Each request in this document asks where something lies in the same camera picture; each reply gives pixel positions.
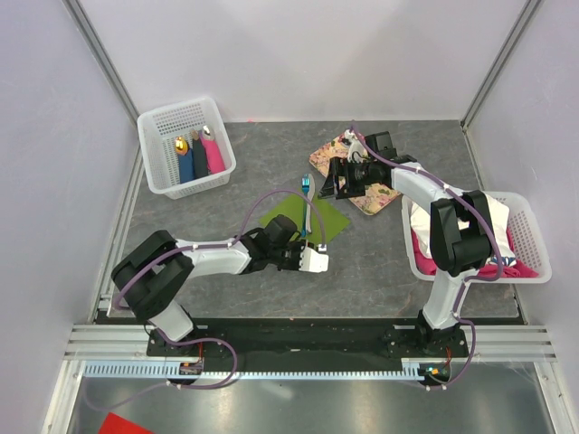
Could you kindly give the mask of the dark grey rolled napkin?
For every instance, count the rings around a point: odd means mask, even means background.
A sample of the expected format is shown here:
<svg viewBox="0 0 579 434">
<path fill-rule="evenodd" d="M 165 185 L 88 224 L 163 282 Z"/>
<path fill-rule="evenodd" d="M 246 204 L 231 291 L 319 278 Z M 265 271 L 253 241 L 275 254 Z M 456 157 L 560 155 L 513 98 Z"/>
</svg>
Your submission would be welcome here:
<svg viewBox="0 0 579 434">
<path fill-rule="evenodd" d="M 207 166 L 207 159 L 200 136 L 198 140 L 194 140 L 192 137 L 191 148 L 195 164 L 195 179 L 208 176 L 209 170 Z"/>
</svg>

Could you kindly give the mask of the pink folded garment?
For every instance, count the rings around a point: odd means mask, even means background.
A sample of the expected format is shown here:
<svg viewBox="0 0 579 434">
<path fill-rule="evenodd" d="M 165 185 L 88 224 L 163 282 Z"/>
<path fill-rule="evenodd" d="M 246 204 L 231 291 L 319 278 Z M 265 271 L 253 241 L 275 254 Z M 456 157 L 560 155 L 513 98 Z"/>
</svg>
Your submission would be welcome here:
<svg viewBox="0 0 579 434">
<path fill-rule="evenodd" d="M 415 263 L 417 269 L 425 275 L 434 276 L 436 272 L 436 265 L 433 259 L 426 258 L 421 250 L 419 240 L 414 232 L 411 230 L 412 244 L 413 244 L 413 255 L 415 258 Z M 528 267 L 519 259 L 511 259 L 507 262 L 507 259 L 503 257 L 504 267 L 501 277 L 502 278 L 536 278 L 538 273 Z M 489 278 L 496 275 L 497 263 L 494 258 L 490 259 L 489 262 L 479 270 L 479 276 Z"/>
</svg>

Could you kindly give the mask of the blue rolled napkin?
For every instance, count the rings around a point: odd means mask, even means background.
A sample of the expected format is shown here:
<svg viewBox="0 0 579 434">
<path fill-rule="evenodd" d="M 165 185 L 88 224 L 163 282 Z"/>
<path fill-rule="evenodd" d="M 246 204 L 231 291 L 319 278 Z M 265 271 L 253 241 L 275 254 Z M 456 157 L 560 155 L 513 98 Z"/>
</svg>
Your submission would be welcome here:
<svg viewBox="0 0 579 434">
<path fill-rule="evenodd" d="M 195 164 L 192 151 L 189 150 L 186 154 L 177 155 L 179 183 L 186 184 L 195 179 Z"/>
</svg>

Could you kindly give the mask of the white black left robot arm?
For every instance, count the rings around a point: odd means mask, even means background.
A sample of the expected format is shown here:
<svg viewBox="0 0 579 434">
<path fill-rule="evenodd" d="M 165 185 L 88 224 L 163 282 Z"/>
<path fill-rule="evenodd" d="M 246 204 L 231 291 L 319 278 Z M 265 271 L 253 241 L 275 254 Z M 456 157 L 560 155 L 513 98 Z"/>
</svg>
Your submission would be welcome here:
<svg viewBox="0 0 579 434">
<path fill-rule="evenodd" d="M 198 346 L 193 318 L 176 302 L 176 294 L 191 278 L 216 274 L 245 275 L 268 265 L 293 271 L 319 271 L 316 246 L 294 236 L 297 226 L 278 215 L 266 227 L 240 238 L 217 242 L 177 240 L 166 230 L 155 231 L 111 272 L 135 318 L 155 327 L 147 353 L 189 355 Z"/>
</svg>

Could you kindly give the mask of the white perforated plastic basket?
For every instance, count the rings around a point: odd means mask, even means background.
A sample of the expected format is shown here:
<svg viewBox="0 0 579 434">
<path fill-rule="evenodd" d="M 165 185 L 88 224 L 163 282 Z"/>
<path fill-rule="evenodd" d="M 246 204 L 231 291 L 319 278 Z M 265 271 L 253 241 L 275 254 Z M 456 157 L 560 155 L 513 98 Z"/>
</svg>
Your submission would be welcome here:
<svg viewBox="0 0 579 434">
<path fill-rule="evenodd" d="M 236 159 L 209 97 L 155 108 L 138 117 L 148 188 L 176 200 L 228 184 Z"/>
</svg>

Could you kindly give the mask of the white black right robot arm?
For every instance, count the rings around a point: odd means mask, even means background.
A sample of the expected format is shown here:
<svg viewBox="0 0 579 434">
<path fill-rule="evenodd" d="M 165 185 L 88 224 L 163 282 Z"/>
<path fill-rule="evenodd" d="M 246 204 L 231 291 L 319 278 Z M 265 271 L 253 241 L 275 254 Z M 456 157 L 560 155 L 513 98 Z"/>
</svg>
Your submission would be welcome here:
<svg viewBox="0 0 579 434">
<path fill-rule="evenodd" d="M 464 295 L 487 260 L 500 255 L 486 195 L 480 190 L 451 187 L 413 157 L 398 155 L 388 132 L 363 137 L 350 128 L 342 138 L 348 155 L 330 158 L 318 198 L 362 197 L 367 186 L 383 184 L 412 200 L 430 217 L 429 242 L 436 266 L 431 294 L 415 327 L 393 337 L 395 351 L 466 355 L 473 347 L 464 344 L 460 328 Z"/>
</svg>

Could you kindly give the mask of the pink rolled napkin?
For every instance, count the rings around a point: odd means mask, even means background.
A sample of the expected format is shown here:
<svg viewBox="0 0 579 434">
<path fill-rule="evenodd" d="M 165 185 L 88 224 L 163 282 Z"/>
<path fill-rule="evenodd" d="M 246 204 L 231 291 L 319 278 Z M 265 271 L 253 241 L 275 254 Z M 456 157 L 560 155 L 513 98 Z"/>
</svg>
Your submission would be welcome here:
<svg viewBox="0 0 579 434">
<path fill-rule="evenodd" d="M 211 174 L 218 174 L 225 170 L 225 163 L 219 146 L 215 140 L 201 137 L 202 145 L 204 146 L 208 170 Z"/>
</svg>

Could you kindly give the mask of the floral rectangular tray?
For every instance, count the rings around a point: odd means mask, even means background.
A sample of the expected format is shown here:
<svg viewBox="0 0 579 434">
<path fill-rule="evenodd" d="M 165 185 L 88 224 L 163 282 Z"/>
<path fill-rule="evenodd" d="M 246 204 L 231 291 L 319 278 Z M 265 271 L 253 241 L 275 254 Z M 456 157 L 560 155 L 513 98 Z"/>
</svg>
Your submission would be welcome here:
<svg viewBox="0 0 579 434">
<path fill-rule="evenodd" d="M 347 157 L 349 146 L 343 142 L 344 134 L 333 138 L 314 151 L 308 158 L 309 163 L 324 177 L 327 177 L 331 157 Z M 350 198 L 350 202 L 363 214 L 372 216 L 378 214 L 392 203 L 400 194 L 382 184 L 372 184 L 365 188 L 365 195 Z"/>
</svg>

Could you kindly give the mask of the white folded t-shirt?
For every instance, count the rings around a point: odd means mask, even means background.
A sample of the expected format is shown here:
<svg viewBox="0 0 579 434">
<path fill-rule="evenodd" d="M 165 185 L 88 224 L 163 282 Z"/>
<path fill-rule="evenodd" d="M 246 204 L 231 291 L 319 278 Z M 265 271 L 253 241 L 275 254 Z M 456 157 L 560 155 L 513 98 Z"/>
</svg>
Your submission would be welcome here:
<svg viewBox="0 0 579 434">
<path fill-rule="evenodd" d="M 492 229 L 505 267 L 514 267 L 516 255 L 511 249 L 508 236 L 509 208 L 489 195 L 486 195 Z M 430 215 L 416 203 L 411 202 L 410 226 L 413 250 L 417 263 L 424 274 L 433 275 L 436 270 L 430 249 Z"/>
</svg>

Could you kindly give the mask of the green paper napkin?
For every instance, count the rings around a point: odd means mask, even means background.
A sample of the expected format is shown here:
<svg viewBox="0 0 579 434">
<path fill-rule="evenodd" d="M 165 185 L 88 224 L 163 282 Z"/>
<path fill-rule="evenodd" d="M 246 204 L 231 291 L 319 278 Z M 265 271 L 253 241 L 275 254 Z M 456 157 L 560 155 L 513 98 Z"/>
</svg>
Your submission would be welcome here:
<svg viewBox="0 0 579 434">
<path fill-rule="evenodd" d="M 325 228 L 326 242 L 329 243 L 347 227 L 349 219 L 334 208 L 327 200 L 319 200 L 315 197 L 313 203 L 320 213 Z M 290 218 L 297 225 L 298 231 L 301 231 L 304 205 L 305 202 L 302 199 L 294 194 L 290 194 L 278 205 L 265 213 L 259 219 L 259 223 L 265 227 L 274 217 L 282 214 Z M 311 212 L 310 217 L 311 232 L 308 233 L 307 240 L 314 244 L 320 244 L 322 238 L 318 217 L 314 212 Z"/>
</svg>

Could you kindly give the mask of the white laundry basket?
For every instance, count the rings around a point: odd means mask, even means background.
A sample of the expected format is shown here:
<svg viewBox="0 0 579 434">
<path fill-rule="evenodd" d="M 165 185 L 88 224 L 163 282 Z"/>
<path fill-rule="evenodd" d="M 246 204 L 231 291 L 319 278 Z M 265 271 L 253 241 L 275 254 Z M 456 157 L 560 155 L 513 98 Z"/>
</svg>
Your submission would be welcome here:
<svg viewBox="0 0 579 434">
<path fill-rule="evenodd" d="M 535 271 L 536 276 L 530 277 L 502 277 L 493 284 L 544 284 L 552 277 L 552 269 L 540 228 L 528 201 L 518 193 L 492 192 L 487 194 L 509 208 L 508 234 L 511 240 L 511 249 L 515 253 L 517 262 Z M 403 236 L 406 255 L 410 268 L 415 277 L 420 280 L 433 282 L 434 275 L 425 273 L 426 266 L 414 252 L 411 231 L 412 201 L 406 196 L 402 199 Z"/>
</svg>

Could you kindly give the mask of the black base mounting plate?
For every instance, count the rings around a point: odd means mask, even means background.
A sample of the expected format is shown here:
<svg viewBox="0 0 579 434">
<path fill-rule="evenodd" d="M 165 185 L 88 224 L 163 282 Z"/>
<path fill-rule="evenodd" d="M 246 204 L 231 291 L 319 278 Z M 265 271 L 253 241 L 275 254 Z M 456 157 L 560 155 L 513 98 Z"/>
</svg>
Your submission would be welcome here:
<svg viewBox="0 0 579 434">
<path fill-rule="evenodd" d="M 339 370 L 400 368 L 404 358 L 446 360 L 469 353 L 459 325 L 430 332 L 421 319 L 392 318 L 205 318 L 195 321 L 203 344 L 188 345 L 210 368 Z"/>
</svg>

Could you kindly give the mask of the red sheet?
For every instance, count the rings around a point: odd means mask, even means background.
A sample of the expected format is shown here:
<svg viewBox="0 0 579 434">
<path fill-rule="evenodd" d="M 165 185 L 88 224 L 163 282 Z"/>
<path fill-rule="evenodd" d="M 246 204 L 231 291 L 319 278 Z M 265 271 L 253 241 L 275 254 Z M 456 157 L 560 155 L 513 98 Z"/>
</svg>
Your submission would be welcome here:
<svg viewBox="0 0 579 434">
<path fill-rule="evenodd" d="M 102 422 L 99 434 L 152 434 L 152 431 L 145 429 L 138 424 L 126 420 L 119 415 L 109 412 Z"/>
</svg>

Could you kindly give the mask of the aluminium rail profile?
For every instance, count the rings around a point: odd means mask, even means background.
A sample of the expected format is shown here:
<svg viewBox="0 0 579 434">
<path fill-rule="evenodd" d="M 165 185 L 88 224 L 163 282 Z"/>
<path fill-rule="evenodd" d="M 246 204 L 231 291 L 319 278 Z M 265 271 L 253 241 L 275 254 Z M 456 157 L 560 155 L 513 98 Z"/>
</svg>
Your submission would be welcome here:
<svg viewBox="0 0 579 434">
<path fill-rule="evenodd" d="M 554 362 L 555 349 L 541 325 L 477 325 L 476 362 Z M 143 360 L 147 334 L 139 325 L 76 325 L 65 360 Z"/>
</svg>

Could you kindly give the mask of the gold spoon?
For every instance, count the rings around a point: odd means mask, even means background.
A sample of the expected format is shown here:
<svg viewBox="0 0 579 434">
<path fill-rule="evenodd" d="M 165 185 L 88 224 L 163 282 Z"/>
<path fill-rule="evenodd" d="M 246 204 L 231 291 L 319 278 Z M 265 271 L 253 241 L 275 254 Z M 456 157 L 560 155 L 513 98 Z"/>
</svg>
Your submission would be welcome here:
<svg viewBox="0 0 579 434">
<path fill-rule="evenodd" d="M 187 141 L 183 137 L 177 137 L 175 140 L 175 150 L 178 155 L 185 156 L 189 150 Z"/>
</svg>

